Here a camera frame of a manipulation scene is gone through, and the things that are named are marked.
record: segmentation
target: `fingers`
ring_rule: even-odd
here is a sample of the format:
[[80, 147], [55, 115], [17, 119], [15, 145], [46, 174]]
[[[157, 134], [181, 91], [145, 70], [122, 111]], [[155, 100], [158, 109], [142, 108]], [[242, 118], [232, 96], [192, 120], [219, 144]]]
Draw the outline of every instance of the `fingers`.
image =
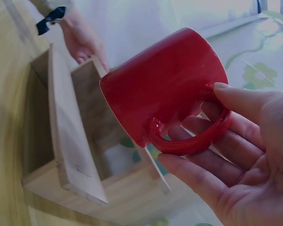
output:
[[[172, 128], [169, 131], [169, 136], [172, 140], [183, 140], [191, 137], [179, 126]], [[187, 156], [186, 158], [215, 175], [228, 187], [237, 184], [244, 175], [243, 170], [209, 149], [193, 156]]]
[[207, 170], [179, 156], [160, 154], [158, 161], [195, 193], [197, 193], [212, 209], [216, 209], [218, 200], [228, 188], [221, 180]]
[[214, 93], [221, 103], [258, 125], [260, 111], [274, 92], [232, 88], [224, 83], [214, 84]]
[[[190, 116], [183, 121], [183, 126], [194, 134], [202, 133], [212, 124], [209, 120], [196, 116]], [[225, 158], [245, 171], [264, 154], [261, 149], [229, 130], [214, 143], [214, 147]]]
[[[222, 111], [216, 104], [210, 102], [204, 103], [201, 108], [204, 114], [213, 122], [218, 120]], [[266, 149], [261, 138], [259, 126], [235, 112], [232, 113], [232, 122], [229, 130], [240, 135], [261, 150], [264, 151]]]

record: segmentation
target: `mug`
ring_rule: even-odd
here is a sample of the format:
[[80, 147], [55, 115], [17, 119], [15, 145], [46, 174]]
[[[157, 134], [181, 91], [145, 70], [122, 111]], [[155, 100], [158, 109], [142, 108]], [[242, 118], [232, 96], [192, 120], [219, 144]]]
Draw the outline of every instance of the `mug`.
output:
[[202, 102], [221, 103], [215, 82], [228, 83], [210, 44], [183, 28], [129, 59], [100, 80], [100, 89], [129, 137], [140, 147], [153, 144], [162, 153], [196, 154], [228, 129], [230, 111], [203, 133], [182, 141], [163, 138], [174, 125], [201, 112]]

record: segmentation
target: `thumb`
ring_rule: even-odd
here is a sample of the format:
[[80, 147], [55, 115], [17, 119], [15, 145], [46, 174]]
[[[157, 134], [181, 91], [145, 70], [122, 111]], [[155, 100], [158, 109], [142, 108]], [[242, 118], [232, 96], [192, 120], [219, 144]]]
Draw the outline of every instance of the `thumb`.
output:
[[214, 84], [214, 93], [227, 109], [244, 116], [255, 124], [259, 123], [260, 113], [264, 106], [277, 94], [274, 91], [232, 88], [220, 82]]

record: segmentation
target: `wooden frame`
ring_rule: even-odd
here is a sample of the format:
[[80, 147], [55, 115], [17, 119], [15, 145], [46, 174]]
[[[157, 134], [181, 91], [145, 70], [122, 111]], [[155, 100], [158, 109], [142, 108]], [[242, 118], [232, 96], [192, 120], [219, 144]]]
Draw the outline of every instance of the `wooden frame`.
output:
[[69, 71], [53, 47], [32, 62], [48, 83], [55, 159], [24, 180], [24, 187], [72, 210], [119, 225], [143, 225], [193, 200], [192, 190], [164, 177], [147, 148], [142, 162], [112, 175], [103, 153], [126, 137], [100, 91], [105, 75], [98, 59]]

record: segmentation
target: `hand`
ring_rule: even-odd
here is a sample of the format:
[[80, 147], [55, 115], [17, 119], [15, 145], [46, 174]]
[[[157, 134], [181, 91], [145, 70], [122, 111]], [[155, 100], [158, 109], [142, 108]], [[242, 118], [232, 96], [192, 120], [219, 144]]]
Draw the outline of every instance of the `hand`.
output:
[[70, 55], [81, 64], [95, 54], [108, 72], [108, 60], [103, 42], [91, 29], [81, 13], [72, 9], [60, 22]]
[[[232, 123], [211, 150], [187, 156], [161, 154], [159, 162], [197, 193], [225, 226], [283, 226], [283, 92], [231, 88], [216, 83], [214, 92], [232, 110]], [[202, 110], [212, 121], [221, 111], [213, 103]], [[183, 127], [194, 134], [212, 122], [190, 116]], [[185, 130], [169, 131], [173, 140]]]

